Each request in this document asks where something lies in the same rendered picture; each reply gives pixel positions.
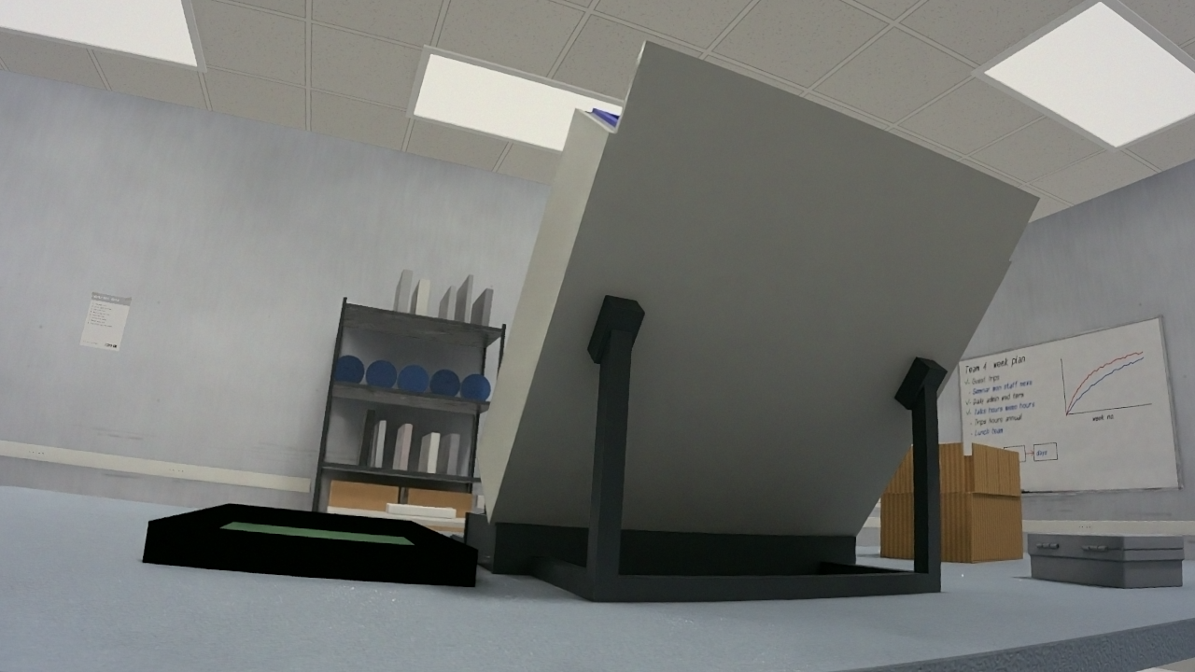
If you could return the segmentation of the blue square frame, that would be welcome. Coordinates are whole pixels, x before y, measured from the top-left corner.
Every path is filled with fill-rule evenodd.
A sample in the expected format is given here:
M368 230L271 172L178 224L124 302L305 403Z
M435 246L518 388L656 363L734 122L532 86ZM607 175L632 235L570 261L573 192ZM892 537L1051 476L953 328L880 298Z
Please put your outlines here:
M615 127L615 122L618 122L618 118L619 118L619 115L615 115L613 112L607 112L607 111L603 111L603 110L600 110L600 109L594 109L594 106L592 109L592 112L594 112L595 115L598 115L599 118L607 120L607 122L609 122L609 126L613 126L613 127ZM613 118L612 118L611 115L613 116Z

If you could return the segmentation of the grey hinged case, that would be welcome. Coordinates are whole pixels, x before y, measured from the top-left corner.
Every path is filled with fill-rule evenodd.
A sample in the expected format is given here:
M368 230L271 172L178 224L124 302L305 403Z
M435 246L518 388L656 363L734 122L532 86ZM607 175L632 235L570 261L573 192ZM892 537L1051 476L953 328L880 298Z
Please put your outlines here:
M1182 534L1027 533L1032 579L1132 589L1183 586Z

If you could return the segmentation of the brown cardboard box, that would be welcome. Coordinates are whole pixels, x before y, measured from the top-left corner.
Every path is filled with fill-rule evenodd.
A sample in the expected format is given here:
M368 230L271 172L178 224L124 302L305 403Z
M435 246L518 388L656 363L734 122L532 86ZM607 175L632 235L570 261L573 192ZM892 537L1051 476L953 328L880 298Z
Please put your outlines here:
M940 442L939 469L942 562L1023 560L1019 452ZM911 447L880 497L880 557L914 560L913 489Z

